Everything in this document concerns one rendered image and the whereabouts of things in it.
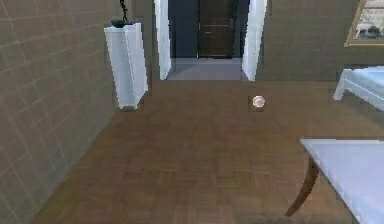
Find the framed wall picture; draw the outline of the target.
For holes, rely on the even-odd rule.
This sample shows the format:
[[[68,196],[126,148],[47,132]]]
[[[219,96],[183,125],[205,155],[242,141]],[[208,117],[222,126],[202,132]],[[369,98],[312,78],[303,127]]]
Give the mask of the framed wall picture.
[[[345,47],[384,47],[384,0],[359,0]]]

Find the dark brown room door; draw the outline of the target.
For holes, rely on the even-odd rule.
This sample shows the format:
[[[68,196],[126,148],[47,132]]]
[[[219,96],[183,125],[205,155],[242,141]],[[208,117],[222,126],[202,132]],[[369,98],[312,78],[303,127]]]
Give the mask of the dark brown room door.
[[[199,0],[199,56],[231,58],[238,0]]]

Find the white table with brown legs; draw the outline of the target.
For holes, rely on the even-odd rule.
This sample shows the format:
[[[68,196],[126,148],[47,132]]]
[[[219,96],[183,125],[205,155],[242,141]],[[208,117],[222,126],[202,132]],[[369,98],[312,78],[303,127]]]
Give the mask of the white table with brown legs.
[[[285,215],[298,211],[319,173],[358,224],[384,224],[384,140],[301,139],[309,155],[302,187]]]

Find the black potted house plant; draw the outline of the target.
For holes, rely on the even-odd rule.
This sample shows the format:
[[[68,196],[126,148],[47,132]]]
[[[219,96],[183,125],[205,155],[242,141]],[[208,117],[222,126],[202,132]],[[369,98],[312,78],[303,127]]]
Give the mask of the black potted house plant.
[[[123,28],[126,25],[133,25],[133,22],[128,20],[128,8],[125,4],[125,0],[119,0],[120,7],[122,9],[122,18],[111,21],[111,24],[115,28]]]

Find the white low table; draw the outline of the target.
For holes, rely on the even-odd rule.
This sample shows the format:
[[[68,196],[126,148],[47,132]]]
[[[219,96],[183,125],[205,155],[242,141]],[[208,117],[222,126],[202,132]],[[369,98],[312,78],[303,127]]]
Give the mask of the white low table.
[[[384,66],[344,69],[333,99],[341,100],[345,91],[384,112]]]

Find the white door frame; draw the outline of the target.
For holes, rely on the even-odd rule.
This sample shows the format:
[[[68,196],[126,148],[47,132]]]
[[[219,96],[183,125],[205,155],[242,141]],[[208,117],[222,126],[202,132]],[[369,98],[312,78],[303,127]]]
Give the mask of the white door frame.
[[[268,0],[238,0],[231,58],[199,56],[199,0],[153,0],[159,77],[167,81],[256,79]]]

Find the white tall pedestal stand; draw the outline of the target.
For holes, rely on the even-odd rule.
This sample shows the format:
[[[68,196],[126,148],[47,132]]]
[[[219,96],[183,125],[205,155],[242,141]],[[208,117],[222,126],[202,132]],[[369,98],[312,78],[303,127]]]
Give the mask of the white tall pedestal stand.
[[[118,107],[138,108],[148,91],[141,23],[104,29]]]

